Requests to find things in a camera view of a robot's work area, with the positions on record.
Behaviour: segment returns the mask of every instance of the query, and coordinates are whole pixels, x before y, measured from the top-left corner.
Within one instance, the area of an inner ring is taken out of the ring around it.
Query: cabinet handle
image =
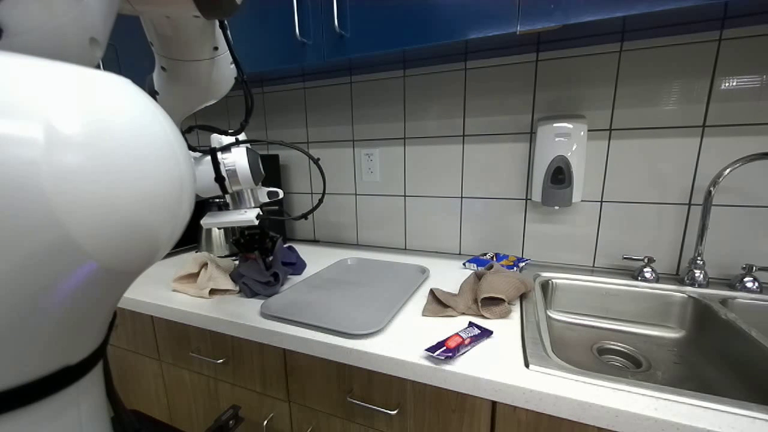
[[[198,355],[198,352],[187,352],[190,357],[194,359],[200,359],[200,363],[210,363],[210,365],[222,365],[224,357],[205,357],[205,355]]]
[[[388,417],[396,417],[400,413],[400,407],[388,410],[388,407],[380,407],[380,405],[373,405],[373,403],[366,403],[366,400],[356,400],[356,398],[349,398],[349,397],[346,397],[346,400],[353,403],[353,405],[388,415]]]
[[[349,37],[346,28],[340,28],[337,0],[332,0],[332,31],[335,31],[337,37]]]
[[[300,20],[300,13],[296,13],[296,0],[292,0],[292,37],[294,37],[294,40],[300,40],[300,44],[308,44],[308,40],[301,37],[301,20]]]
[[[268,413],[260,422],[260,430],[268,430],[268,422],[271,422],[274,413]]]

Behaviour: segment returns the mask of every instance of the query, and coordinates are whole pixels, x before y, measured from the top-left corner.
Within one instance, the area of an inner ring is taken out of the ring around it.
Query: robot
[[[120,8],[152,46],[155,100],[96,70]],[[216,22],[234,8],[0,0],[0,432],[110,430],[100,347],[120,296],[173,248],[194,194],[239,193],[212,226],[254,226],[256,202],[278,199],[244,148],[210,163],[180,134],[234,85]]]

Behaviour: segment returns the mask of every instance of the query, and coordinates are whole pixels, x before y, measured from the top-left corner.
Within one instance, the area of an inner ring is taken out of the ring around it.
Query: faucet handle
[[[763,292],[763,280],[756,275],[757,272],[768,272],[768,267],[744,265],[742,275],[736,279],[736,290]]]
[[[652,268],[654,265],[654,256],[644,255],[644,256],[629,256],[623,255],[622,256],[623,262],[641,262],[643,267],[632,273],[635,280],[644,280],[644,284],[658,284],[659,275],[658,272]]]

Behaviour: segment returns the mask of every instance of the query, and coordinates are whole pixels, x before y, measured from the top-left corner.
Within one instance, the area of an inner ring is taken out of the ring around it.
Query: sink faucet
[[[745,155],[727,163],[720,173],[714,173],[714,178],[704,188],[692,256],[690,256],[689,268],[682,279],[685,285],[698,285],[698,289],[709,285],[709,275],[707,275],[704,262],[702,262],[702,243],[704,243],[704,236],[709,229],[713,202],[714,202],[714,193],[718,193],[721,178],[727,178],[730,173],[739,170],[742,165],[756,163],[756,160],[768,160],[768,151],[745,154]]]

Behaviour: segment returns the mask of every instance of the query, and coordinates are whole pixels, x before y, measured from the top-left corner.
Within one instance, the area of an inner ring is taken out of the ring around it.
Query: cable
[[[239,143],[250,143],[250,147],[251,143],[271,143],[271,147],[292,148],[292,151],[301,154],[305,159],[308,159],[308,163],[317,169],[317,175],[322,179],[318,199],[307,212],[301,212],[296,215],[286,214],[281,218],[278,215],[260,215],[263,221],[307,221],[323,205],[326,190],[328,190],[326,170],[322,169],[318,159],[314,159],[308,151],[305,151],[301,147],[288,143],[288,142],[268,142],[268,139],[236,139],[236,142],[224,143],[221,148],[229,148],[229,147],[239,147]]]
[[[229,51],[229,57],[233,57],[233,64],[234,64],[234,73],[236,73],[234,81],[236,81],[236,87],[242,92],[242,117],[239,117],[239,124],[234,130],[222,130],[222,127],[212,127],[212,124],[187,124],[182,130],[182,134],[191,134],[194,130],[200,130],[200,133],[210,133],[210,134],[236,136],[236,134],[244,133],[244,127],[250,124],[250,117],[254,115],[254,93],[251,93],[251,89],[250,89],[250,85],[244,80],[244,70],[242,70],[239,57],[236,57],[236,52],[233,49],[229,28],[228,28],[228,25],[222,20],[218,20],[218,28],[221,28],[224,49]]]

